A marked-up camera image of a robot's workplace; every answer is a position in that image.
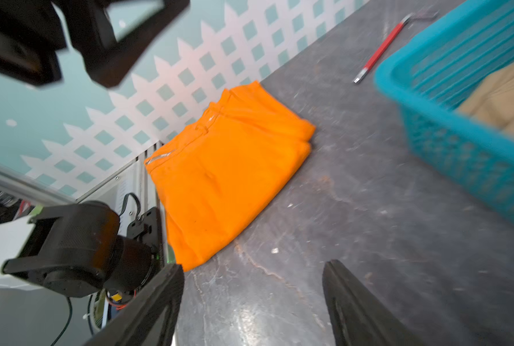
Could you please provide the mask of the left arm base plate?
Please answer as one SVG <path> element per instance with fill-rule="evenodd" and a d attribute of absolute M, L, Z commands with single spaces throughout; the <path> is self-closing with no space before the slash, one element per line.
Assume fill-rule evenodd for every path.
<path fill-rule="evenodd" d="M 165 266 L 166 254 L 163 249 L 163 223 L 158 207 L 149 209 L 139 219 L 131 222 L 127 227 L 127 238 L 134 239 L 150 247 L 160 266 Z"/>

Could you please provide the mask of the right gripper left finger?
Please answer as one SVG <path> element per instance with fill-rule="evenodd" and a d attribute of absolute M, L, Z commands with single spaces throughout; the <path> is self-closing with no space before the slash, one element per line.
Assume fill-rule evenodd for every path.
<path fill-rule="evenodd" d="M 87 345 L 144 345 L 158 326 L 157 345 L 171 345 L 184 292 L 181 265 L 167 264 Z"/>

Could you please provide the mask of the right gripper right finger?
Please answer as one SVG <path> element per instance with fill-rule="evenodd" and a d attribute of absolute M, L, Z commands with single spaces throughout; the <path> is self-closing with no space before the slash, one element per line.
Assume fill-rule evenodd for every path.
<path fill-rule="evenodd" d="M 337 345 L 423 345 L 337 259 L 326 262 L 323 292 Z"/>

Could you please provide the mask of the orange pants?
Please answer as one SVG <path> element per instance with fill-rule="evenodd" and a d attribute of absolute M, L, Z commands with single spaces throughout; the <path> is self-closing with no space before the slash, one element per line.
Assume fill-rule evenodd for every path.
<path fill-rule="evenodd" d="M 310 155 L 314 132 L 253 82 L 226 89 L 146 160 L 185 271 L 205 264 L 271 203 Z"/>

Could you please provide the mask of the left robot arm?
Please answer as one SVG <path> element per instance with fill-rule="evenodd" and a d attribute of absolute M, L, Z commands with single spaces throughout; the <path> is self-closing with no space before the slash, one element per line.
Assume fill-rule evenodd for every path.
<path fill-rule="evenodd" d="M 91 79 L 118 86 L 155 38 L 185 9 L 187 1 L 165 1 L 121 39 L 107 17 L 108 1 L 0 1 L 0 74 L 33 85 L 61 80 L 57 52 L 68 43 L 82 55 Z M 84 297 L 103 288 L 133 291 L 151 278 L 152 249 L 119 235 L 120 217 L 100 202 L 73 204 L 78 177 L 91 187 L 98 170 L 115 167 L 157 139 L 148 125 L 138 132 L 113 123 L 98 128 L 85 157 L 78 146 L 71 159 L 54 160 L 54 185 L 66 194 L 35 186 L 0 168 L 0 190 L 41 203 L 31 218 L 0 224 L 0 289 L 36 285 L 67 297 Z"/>

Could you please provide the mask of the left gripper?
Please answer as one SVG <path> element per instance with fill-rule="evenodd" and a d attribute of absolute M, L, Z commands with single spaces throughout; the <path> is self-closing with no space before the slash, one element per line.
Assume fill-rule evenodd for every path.
<path fill-rule="evenodd" d="M 150 44 L 187 10 L 189 1 L 163 7 L 117 39 L 107 8 L 113 1 L 63 1 L 72 46 L 87 74 L 105 87 L 119 86 Z M 51 1 L 0 1 L 0 74 L 39 87 L 62 79 L 56 52 L 67 47 Z"/>

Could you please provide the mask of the tan pants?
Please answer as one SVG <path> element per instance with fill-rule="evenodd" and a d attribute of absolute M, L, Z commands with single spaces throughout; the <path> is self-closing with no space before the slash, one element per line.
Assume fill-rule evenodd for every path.
<path fill-rule="evenodd" d="M 484 78 L 457 112 L 514 139 L 514 62 Z"/>

